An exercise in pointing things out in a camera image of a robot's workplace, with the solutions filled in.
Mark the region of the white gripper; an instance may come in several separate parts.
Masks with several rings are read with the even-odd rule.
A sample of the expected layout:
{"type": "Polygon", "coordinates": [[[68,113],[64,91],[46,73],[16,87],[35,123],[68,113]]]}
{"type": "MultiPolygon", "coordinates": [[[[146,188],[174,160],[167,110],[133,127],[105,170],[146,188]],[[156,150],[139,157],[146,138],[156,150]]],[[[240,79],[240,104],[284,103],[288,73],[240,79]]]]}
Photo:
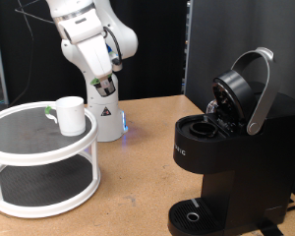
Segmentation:
{"type": "Polygon", "coordinates": [[[83,40],[77,46],[96,78],[100,79],[111,74],[110,57],[101,34],[83,40]]]}

